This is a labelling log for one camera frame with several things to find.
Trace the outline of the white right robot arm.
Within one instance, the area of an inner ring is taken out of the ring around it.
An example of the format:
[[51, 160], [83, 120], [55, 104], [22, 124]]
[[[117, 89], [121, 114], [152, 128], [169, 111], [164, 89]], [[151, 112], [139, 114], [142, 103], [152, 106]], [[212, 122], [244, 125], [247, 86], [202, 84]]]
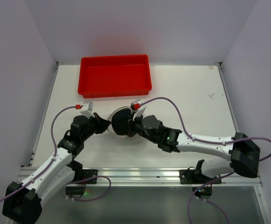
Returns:
[[187, 135], [184, 131], [165, 127], [154, 115], [135, 118], [129, 134], [138, 134], [165, 152], [195, 152], [215, 156], [203, 161], [194, 171], [194, 178], [205, 183], [225, 173], [236, 173], [247, 178], [258, 175], [260, 148], [243, 133], [233, 137]]

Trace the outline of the white mesh laundry bag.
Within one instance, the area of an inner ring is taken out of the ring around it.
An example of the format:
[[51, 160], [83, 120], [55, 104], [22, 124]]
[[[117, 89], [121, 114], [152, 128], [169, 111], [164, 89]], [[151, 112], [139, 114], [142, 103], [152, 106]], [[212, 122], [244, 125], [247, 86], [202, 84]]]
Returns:
[[[115, 111], [113, 111], [113, 112], [109, 115], [109, 117], [107, 118], [107, 120], [109, 120], [110, 122], [111, 122], [111, 117], [112, 117], [112, 115], [113, 115], [113, 113], [114, 113]], [[140, 137], [138, 134], [136, 134], [136, 133], [131, 134], [131, 133], [129, 132], [129, 135], [128, 135], [128, 136], [119, 136], [119, 135], [115, 134], [114, 131], [113, 131], [113, 128], [112, 128], [112, 125], [111, 125], [111, 124], [110, 124], [110, 126], [108, 127], [107, 131], [108, 131], [109, 133], [111, 133], [112, 135], [116, 136], [116, 138], [118, 138], [118, 139], [120, 138], [120, 139], [125, 140], [125, 141], [130, 141], [132, 144], [141, 141], [141, 137]]]

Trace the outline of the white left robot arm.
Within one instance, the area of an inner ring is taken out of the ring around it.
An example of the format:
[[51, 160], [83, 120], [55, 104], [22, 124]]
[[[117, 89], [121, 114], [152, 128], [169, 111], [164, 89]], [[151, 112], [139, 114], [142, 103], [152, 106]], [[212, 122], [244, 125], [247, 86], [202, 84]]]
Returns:
[[87, 184], [95, 176], [84, 176], [83, 166], [75, 161], [84, 142], [93, 134], [104, 133], [111, 121], [94, 113], [76, 116], [48, 160], [20, 183], [12, 182], [6, 190], [2, 214], [19, 223], [34, 224], [44, 204], [66, 184]]

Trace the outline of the black bra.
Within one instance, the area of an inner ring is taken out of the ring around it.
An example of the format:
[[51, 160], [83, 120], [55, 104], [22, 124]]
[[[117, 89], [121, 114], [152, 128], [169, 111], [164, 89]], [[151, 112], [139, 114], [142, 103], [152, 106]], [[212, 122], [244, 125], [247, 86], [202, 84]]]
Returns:
[[133, 118], [130, 107], [117, 109], [111, 117], [111, 125], [115, 134], [119, 136], [129, 135], [129, 121]]

